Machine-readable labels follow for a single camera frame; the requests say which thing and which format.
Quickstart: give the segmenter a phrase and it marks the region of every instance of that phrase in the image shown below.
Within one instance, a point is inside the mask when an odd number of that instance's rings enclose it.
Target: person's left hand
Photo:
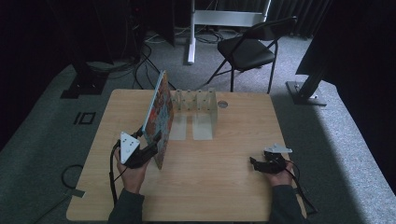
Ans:
[[[131,193],[138,194],[140,188],[142,187],[143,181],[145,180],[146,169],[150,160],[148,160],[142,167],[130,169],[120,162],[119,147],[115,150],[115,157],[117,160],[117,169],[119,170],[120,174],[126,169],[121,175],[124,188]]]

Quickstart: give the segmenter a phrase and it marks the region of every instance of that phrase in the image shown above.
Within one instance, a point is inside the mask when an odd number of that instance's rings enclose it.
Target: chair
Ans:
[[[231,91],[233,91],[234,70],[245,72],[252,68],[272,63],[267,91],[269,94],[276,64],[277,40],[284,35],[289,35],[296,22],[296,17],[289,17],[279,21],[260,22],[248,28],[242,36],[220,41],[218,43],[218,51],[224,57],[224,61],[206,84],[209,84],[213,77],[231,71]],[[265,46],[261,40],[272,42],[268,46]],[[274,52],[270,50],[273,45],[275,45]],[[231,70],[219,73],[219,70],[226,62],[231,65]]]

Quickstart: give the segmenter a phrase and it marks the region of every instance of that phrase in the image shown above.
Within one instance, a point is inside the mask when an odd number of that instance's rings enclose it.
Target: chair leg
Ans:
[[[233,92],[233,72],[235,70],[233,69],[233,67],[231,68],[231,88],[230,88],[230,92]]]
[[[269,93],[270,93],[270,90],[271,90],[272,79],[273,79],[274,70],[275,70],[275,63],[276,63],[276,61],[273,61],[273,65],[272,65],[272,68],[271,68],[270,82],[268,83],[268,91],[267,91],[267,94],[269,94]]]
[[[221,63],[221,65],[218,67],[216,72],[210,77],[210,79],[206,82],[206,84],[209,84],[209,82],[213,79],[213,77],[218,75],[218,71],[221,69],[221,67],[227,62],[227,60],[224,59],[224,61]]]

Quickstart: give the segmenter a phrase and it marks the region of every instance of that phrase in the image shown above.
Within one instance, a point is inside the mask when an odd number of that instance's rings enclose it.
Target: stand base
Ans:
[[[323,97],[319,90],[316,90],[314,94],[308,99],[301,98],[298,93],[300,88],[303,86],[303,84],[304,84],[303,82],[295,82],[295,81],[286,82],[286,86],[289,89],[291,98],[293,99],[293,102],[296,105],[321,105],[321,106],[327,105],[326,101],[323,100]]]
[[[61,99],[77,99],[81,94],[85,95],[100,95],[102,94],[103,88],[106,84],[109,73],[98,73],[93,72],[94,78],[90,83],[80,85],[78,75],[70,85],[69,90],[65,90]]]

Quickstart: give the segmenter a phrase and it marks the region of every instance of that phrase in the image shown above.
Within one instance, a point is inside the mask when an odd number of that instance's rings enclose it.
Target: white triangular marker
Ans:
[[[291,148],[286,148],[275,143],[272,147],[265,147],[264,151],[272,152],[272,153],[291,153]]]
[[[121,132],[121,151],[120,162],[124,164],[131,157],[132,153],[137,149],[140,141],[129,135],[128,133]]]

